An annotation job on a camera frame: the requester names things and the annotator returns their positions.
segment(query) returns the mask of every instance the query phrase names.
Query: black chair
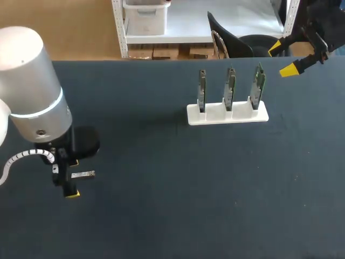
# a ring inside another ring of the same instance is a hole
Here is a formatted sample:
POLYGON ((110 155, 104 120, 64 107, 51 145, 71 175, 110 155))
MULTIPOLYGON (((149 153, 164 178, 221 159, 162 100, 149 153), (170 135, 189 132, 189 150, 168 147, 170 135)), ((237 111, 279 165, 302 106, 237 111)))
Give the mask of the black chair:
MULTIPOLYGON (((219 49, 221 49, 226 58, 253 58, 270 57, 268 51, 277 42, 277 38, 267 35, 248 35, 237 38, 225 30, 208 12, 211 34, 215 52, 218 58, 219 49)), ((280 57, 290 56, 289 49, 279 55, 280 57)))

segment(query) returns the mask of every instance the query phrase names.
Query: black tablecloth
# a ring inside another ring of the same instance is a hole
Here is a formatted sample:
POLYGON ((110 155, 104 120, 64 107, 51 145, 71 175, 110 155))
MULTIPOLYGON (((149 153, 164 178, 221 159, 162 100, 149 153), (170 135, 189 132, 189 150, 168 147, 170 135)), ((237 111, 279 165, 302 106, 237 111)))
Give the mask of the black tablecloth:
MULTIPOLYGON (((39 157, 0 187, 0 258, 344 258, 345 58, 280 78, 290 58, 55 62, 74 124, 101 150, 65 199, 39 157), (246 100, 256 65, 270 120, 189 126, 198 71, 220 102, 226 69, 246 100)), ((0 165, 33 145, 10 123, 0 165)))

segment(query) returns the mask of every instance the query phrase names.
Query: white rack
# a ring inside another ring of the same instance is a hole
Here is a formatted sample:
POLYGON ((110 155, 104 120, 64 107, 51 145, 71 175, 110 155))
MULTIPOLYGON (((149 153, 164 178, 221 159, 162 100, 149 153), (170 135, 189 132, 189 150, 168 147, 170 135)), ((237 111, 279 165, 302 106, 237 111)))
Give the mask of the white rack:
POLYGON ((167 33, 136 36, 130 21, 123 22, 122 0, 112 0, 121 55, 128 57, 127 44, 211 43, 207 11, 237 37, 263 34, 280 38, 291 33, 300 0, 290 0, 283 28, 270 0, 173 0, 168 8, 167 33))

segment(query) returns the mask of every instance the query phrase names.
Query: metal shelf frame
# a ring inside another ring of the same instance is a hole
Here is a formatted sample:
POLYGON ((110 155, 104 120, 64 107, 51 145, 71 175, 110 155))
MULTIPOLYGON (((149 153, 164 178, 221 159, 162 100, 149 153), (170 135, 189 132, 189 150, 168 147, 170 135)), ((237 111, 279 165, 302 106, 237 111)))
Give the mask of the metal shelf frame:
MULTIPOLYGON (((281 35, 275 35, 276 37, 281 37, 281 36, 286 37, 291 34, 295 19, 296 19, 296 15, 297 15, 297 10, 300 4, 300 0, 288 0, 287 4, 289 5, 289 8, 287 9, 288 11, 287 11, 287 17, 286 17, 284 30, 281 35)), ((128 42, 138 43, 140 42, 140 40, 136 42, 135 39, 128 37, 128 40, 127 40, 126 38, 126 33, 128 30, 128 20, 123 21, 122 0, 112 0, 112 5, 113 5, 116 29, 118 32, 118 40, 120 44, 121 56, 122 58, 128 58, 128 46, 127 46, 128 42)), ((164 36, 161 36, 161 38, 159 36, 155 37, 154 40, 157 40, 157 39, 160 43, 165 43, 164 36)), ((169 43, 174 43, 174 39, 173 40, 169 39, 169 41, 170 41, 169 43)), ((143 44, 151 43, 150 38, 149 37, 147 39, 143 38, 143 41, 140 43, 143 43, 143 44)))

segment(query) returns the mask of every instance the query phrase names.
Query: white holder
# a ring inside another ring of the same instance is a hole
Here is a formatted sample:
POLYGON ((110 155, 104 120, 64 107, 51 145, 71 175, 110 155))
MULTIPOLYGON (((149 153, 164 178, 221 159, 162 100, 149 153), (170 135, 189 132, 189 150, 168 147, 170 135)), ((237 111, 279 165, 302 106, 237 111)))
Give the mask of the white holder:
POLYGON ((200 112, 199 104, 187 106, 189 125, 207 124, 229 124, 245 122, 268 121, 268 114, 263 101, 260 101, 257 111, 253 110, 250 97, 247 101, 235 101, 232 104, 232 111, 228 112, 225 102, 206 104, 205 112, 200 112))

